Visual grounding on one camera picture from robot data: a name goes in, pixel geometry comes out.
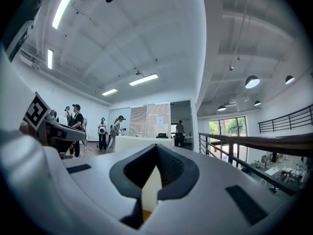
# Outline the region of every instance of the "black cap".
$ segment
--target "black cap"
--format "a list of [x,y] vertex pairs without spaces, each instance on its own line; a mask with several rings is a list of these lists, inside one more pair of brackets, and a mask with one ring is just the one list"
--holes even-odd
[[80,111],[80,105],[79,104],[72,104],[73,107],[76,107]]

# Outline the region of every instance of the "ceiling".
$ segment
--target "ceiling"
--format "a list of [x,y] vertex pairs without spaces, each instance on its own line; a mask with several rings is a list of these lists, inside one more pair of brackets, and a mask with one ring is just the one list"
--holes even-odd
[[[198,115],[215,115],[219,105],[234,102],[237,107],[223,113],[254,109],[254,101],[286,89],[287,75],[300,78],[311,65],[301,54],[306,48],[301,27],[283,0],[223,0],[221,27],[217,65]],[[250,75],[261,82],[246,89]]]
[[[194,89],[197,72],[190,64],[198,56],[195,39],[205,34],[192,29],[199,24],[193,13],[199,0],[71,0],[55,29],[52,21],[60,1],[44,0],[22,46],[41,73],[107,105]],[[49,48],[54,51],[52,70],[47,68]],[[158,79],[129,85],[154,73]],[[113,88],[118,91],[102,95]]]

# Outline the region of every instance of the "black t-shirt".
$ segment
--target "black t-shirt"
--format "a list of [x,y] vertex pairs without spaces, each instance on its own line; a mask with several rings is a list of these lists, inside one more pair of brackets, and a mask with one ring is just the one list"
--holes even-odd
[[84,120],[83,115],[80,112],[78,112],[73,117],[72,123],[70,125],[73,126],[73,125],[77,124],[77,122],[83,123],[83,120]]

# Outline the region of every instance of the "black rubber padding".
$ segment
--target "black rubber padding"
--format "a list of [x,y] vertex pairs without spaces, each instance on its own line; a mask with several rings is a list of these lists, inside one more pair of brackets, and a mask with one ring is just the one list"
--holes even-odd
[[226,191],[250,225],[255,225],[266,218],[267,213],[240,186],[227,187]]
[[80,171],[88,170],[88,169],[91,169],[91,166],[89,164],[83,164],[79,166],[69,167],[67,168],[67,171],[69,172],[69,174],[72,174],[75,172],[80,172]]
[[110,170],[110,180],[119,193],[137,200],[133,213],[121,222],[133,228],[142,224],[141,189],[155,166],[161,175],[162,189],[158,200],[180,199],[192,190],[199,179],[199,169],[190,159],[158,144],[118,161]]

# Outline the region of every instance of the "black railing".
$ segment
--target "black railing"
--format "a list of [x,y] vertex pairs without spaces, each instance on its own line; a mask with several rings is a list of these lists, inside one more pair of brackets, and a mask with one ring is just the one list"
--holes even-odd
[[294,129],[304,125],[313,125],[313,104],[288,115],[259,122],[260,133]]
[[[220,142],[214,142],[219,144],[223,142],[224,144],[229,144],[228,152],[218,148],[209,142],[208,139],[213,138],[220,140]],[[313,157],[313,133],[304,134],[304,135],[295,135],[295,136],[285,136],[285,137],[275,137],[275,138],[261,138],[261,137],[229,137],[222,135],[213,135],[207,133],[199,133],[199,152],[208,156],[217,158],[217,156],[210,151],[209,146],[219,150],[221,153],[228,156],[228,162],[233,163],[233,161],[247,168],[252,173],[261,177],[265,181],[272,184],[274,187],[279,188],[281,191],[285,192],[288,195],[294,195],[296,191],[287,183],[276,179],[260,169],[253,167],[252,165],[246,163],[243,160],[238,158],[239,153],[237,152],[237,157],[234,156],[234,144],[237,144],[237,149],[240,145],[255,148],[258,150],[276,152],[281,154],[288,154],[293,156],[304,156],[304,157]]]

